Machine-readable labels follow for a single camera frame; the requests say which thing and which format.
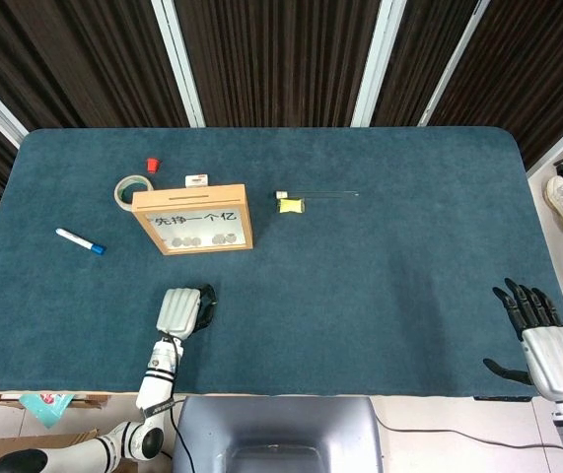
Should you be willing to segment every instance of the white robotic arm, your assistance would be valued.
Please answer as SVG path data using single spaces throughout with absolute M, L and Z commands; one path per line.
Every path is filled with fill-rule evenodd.
M 200 310 L 201 299 L 208 299 Z M 143 423 L 123 422 L 105 436 L 66 448 L 31 448 L 0 458 L 0 473 L 109 473 L 121 458 L 150 460 L 163 446 L 164 427 L 174 406 L 174 384 L 183 349 L 180 340 L 205 328 L 213 318 L 213 288 L 171 289 L 163 299 L 157 328 L 162 339 L 154 345 L 136 407 Z
M 563 444 L 563 324 L 545 293 L 510 279 L 505 282 L 513 297 L 499 288 L 494 288 L 494 294 L 502 301 L 522 343 L 528 372 L 506 370 L 489 359 L 483 363 L 503 378 L 534 385 L 542 397 L 555 402 L 552 420 Z

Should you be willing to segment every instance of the yellow sponge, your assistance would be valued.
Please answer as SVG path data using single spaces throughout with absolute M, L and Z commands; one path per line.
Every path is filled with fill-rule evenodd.
M 302 214 L 305 212 L 305 202 L 303 199 L 279 199 L 277 204 L 280 214 L 285 214 L 286 212 Z

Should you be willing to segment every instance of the red cap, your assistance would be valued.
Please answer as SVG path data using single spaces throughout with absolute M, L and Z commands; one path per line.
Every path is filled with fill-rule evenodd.
M 148 158 L 147 159 L 147 172 L 149 172 L 150 174 L 155 173 L 157 170 L 159 170 L 159 163 L 160 163 L 160 161 L 157 160 L 156 158 Z

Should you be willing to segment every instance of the floor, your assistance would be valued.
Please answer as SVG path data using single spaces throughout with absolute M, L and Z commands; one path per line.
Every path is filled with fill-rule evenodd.
M 552 175 L 551 165 L 543 167 L 530 178 L 529 185 L 563 292 L 563 232 L 541 197 L 541 186 Z M 392 428 L 452 429 L 511 444 L 559 444 L 550 422 L 551 403 L 538 397 L 527 403 L 404 396 L 375 396 L 372 400 L 377 415 Z M 134 401 L 133 395 L 117 395 L 110 398 L 102 410 L 69 409 L 51 429 L 45 428 L 29 412 L 0 407 L 0 438 L 73 434 L 92 428 L 108 431 L 123 420 L 140 419 Z M 560 449 L 511 449 L 452 433 L 403 434 L 380 429 L 385 471 L 389 473 L 469 473 L 472 470 L 478 473 L 563 473 L 563 450 Z M 173 450 L 174 438 L 172 429 L 166 427 L 166 451 Z M 171 464 L 161 455 L 141 465 L 139 471 L 169 472 Z

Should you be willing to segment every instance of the table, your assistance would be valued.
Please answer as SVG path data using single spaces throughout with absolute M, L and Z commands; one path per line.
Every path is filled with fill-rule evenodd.
M 254 250 L 163 256 L 112 199 L 162 160 L 245 183 Z M 277 214 L 274 190 L 358 190 Z M 55 234 L 107 247 L 95 255 Z M 186 393 L 529 395 L 482 359 L 526 363 L 491 293 L 563 302 L 512 137 L 484 127 L 39 130 L 0 206 L 0 390 L 136 391 L 165 290 L 212 284 L 184 342 Z

